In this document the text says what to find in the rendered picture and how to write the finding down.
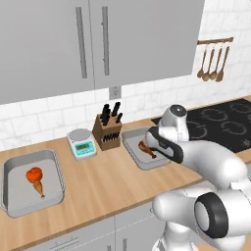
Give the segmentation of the grey tupperware container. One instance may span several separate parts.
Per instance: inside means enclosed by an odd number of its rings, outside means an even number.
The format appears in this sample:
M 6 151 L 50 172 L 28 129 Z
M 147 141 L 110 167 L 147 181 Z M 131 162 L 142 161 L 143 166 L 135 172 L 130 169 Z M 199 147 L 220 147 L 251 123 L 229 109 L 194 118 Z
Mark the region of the grey tupperware container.
M 42 170 L 44 197 L 34 189 L 25 174 L 33 167 Z M 54 150 L 43 149 L 6 160 L 2 167 L 0 206 L 11 218 L 42 210 L 61 203 L 65 182 Z
M 145 138 L 145 132 L 149 129 L 148 126 L 126 130 L 121 134 L 122 142 L 133 159 L 135 164 L 143 171 L 149 171 L 158 167 L 168 165 L 171 161 L 155 151 L 156 158 L 153 159 L 149 154 L 141 151 L 138 143 Z

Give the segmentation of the brown chicken drumstick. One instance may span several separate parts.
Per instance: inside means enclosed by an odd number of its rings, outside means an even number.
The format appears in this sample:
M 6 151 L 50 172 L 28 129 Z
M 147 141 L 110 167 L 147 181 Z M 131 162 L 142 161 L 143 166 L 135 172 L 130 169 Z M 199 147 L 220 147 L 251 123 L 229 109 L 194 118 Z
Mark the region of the brown chicken drumstick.
M 145 145 L 145 143 L 144 143 L 142 140 L 139 141 L 138 147 L 139 147 L 139 149 L 140 149 L 141 151 L 143 151 L 143 152 L 149 154 L 149 155 L 152 157 L 152 159 L 155 159 L 155 158 L 157 157 L 157 156 L 152 152 L 152 150 L 151 150 L 148 146 Z
M 45 197 L 45 195 L 43 194 L 43 188 L 42 188 L 42 183 L 40 180 L 36 180 L 34 183 L 33 183 L 33 187 L 34 189 L 40 194 L 40 196 L 42 198 Z

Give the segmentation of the brown wooden knife block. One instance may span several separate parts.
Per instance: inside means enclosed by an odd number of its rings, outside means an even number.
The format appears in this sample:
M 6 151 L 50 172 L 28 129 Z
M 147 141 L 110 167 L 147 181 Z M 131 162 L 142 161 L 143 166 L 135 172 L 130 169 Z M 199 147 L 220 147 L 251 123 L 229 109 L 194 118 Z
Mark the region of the brown wooden knife block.
M 121 146 L 122 123 L 116 123 L 116 117 L 111 117 L 107 125 L 103 125 L 100 116 L 96 117 L 92 134 L 102 151 Z

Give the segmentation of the white kitchen scale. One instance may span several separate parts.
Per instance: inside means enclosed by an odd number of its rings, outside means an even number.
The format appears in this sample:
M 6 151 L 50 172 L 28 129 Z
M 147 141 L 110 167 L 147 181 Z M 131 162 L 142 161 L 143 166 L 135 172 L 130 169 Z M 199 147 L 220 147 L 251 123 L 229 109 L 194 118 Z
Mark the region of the white kitchen scale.
M 94 138 L 86 128 L 77 128 L 67 134 L 70 149 L 77 161 L 94 157 L 97 154 Z

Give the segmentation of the wooden hanging spoon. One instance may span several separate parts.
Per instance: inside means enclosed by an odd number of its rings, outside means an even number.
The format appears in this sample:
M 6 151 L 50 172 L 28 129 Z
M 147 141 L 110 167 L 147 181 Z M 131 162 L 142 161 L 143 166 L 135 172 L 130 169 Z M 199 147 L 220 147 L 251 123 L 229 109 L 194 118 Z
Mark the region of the wooden hanging spoon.
M 215 69 L 210 73 L 210 80 L 215 80 L 217 77 L 217 70 L 218 70 L 218 66 L 219 66 L 219 62 L 222 56 L 222 52 L 223 52 L 223 47 L 220 48 L 219 53 L 218 53 L 218 58 L 217 58 L 217 63 L 216 63 L 216 67 Z
M 197 77 L 198 78 L 202 77 L 202 75 L 204 74 L 203 68 L 204 68 L 204 63 L 205 63 L 206 55 L 207 55 L 207 46 L 206 46 L 206 48 L 204 50 L 201 68 L 200 68 L 200 70 L 197 73 Z
M 203 81 L 208 81 L 209 78 L 210 78 L 210 69 L 211 69 L 211 65 L 212 65 L 212 62 L 213 62 L 214 54 L 215 54 L 215 48 L 213 48 L 212 51 L 211 51 L 208 70 L 207 70 L 207 72 L 205 72 L 205 73 L 202 75 Z

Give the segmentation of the black hob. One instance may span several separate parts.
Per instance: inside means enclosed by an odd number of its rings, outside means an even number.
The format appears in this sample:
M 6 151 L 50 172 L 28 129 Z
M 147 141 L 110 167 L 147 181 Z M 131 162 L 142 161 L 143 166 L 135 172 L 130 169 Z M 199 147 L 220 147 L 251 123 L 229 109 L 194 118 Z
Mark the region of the black hob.
M 172 105 L 167 112 L 171 126 L 174 113 L 179 119 L 186 116 L 190 140 L 213 141 L 234 153 L 251 148 L 250 101 L 237 99 L 191 111 Z

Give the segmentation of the grey base cupboard door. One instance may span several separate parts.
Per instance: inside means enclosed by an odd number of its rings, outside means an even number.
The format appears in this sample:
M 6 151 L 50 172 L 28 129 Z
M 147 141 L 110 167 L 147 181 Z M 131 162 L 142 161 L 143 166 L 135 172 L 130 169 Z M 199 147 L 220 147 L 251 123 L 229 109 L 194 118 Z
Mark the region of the grey base cupboard door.
M 127 238 L 127 251 L 152 251 L 162 236 L 165 223 L 151 211 L 152 203 L 115 215 L 116 251 L 123 251 L 123 239 Z

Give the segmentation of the wooden hanging spatula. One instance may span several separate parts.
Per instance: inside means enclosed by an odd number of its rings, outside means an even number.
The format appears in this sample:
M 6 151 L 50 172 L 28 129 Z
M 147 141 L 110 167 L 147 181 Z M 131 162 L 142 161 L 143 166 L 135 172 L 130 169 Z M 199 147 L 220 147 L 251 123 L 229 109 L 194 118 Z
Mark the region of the wooden hanging spatula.
M 220 69 L 219 73 L 217 74 L 216 82 L 220 82 L 224 78 L 224 68 L 225 68 L 225 65 L 226 65 L 226 59 L 227 59 L 227 56 L 228 56 L 228 52 L 229 52 L 229 46 L 226 48 L 223 65 L 222 65 L 222 68 Z

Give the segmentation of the grey base drawer front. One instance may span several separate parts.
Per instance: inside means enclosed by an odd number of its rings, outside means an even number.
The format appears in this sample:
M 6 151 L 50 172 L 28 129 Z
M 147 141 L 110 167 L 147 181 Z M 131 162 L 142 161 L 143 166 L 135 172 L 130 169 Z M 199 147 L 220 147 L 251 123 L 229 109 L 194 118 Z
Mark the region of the grey base drawer front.
M 79 243 L 60 251 L 116 251 L 114 218 L 111 217 L 93 225 L 74 230 L 60 237 L 26 248 L 25 251 L 50 251 L 50 248 L 56 244 L 59 245 L 77 237 L 79 238 Z

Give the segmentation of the grey wall socket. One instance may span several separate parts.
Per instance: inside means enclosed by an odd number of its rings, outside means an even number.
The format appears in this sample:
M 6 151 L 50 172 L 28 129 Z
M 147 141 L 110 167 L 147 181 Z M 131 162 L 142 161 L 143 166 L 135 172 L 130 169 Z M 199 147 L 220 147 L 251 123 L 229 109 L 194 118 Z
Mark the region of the grey wall socket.
M 109 88 L 109 99 L 121 99 L 122 98 L 122 88 L 120 86 L 114 86 Z

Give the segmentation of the grey wall cupboard door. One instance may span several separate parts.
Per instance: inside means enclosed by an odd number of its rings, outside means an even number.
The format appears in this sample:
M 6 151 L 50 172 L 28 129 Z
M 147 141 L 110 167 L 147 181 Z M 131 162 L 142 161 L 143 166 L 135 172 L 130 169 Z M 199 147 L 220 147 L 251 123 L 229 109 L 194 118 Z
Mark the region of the grey wall cupboard door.
M 87 78 L 75 7 L 81 7 Z M 0 0 L 0 104 L 93 88 L 88 0 Z
M 90 0 L 95 87 L 189 75 L 205 0 Z M 104 74 L 102 7 L 108 7 Z

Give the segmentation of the wooden wall rail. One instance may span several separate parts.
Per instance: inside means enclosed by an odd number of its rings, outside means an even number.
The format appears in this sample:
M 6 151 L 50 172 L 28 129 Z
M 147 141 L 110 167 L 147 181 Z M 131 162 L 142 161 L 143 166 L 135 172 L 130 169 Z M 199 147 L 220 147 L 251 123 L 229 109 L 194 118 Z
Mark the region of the wooden wall rail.
M 204 40 L 198 40 L 197 45 L 227 43 L 227 42 L 232 42 L 233 39 L 234 39 L 234 37 L 217 38 L 217 39 L 204 39 Z

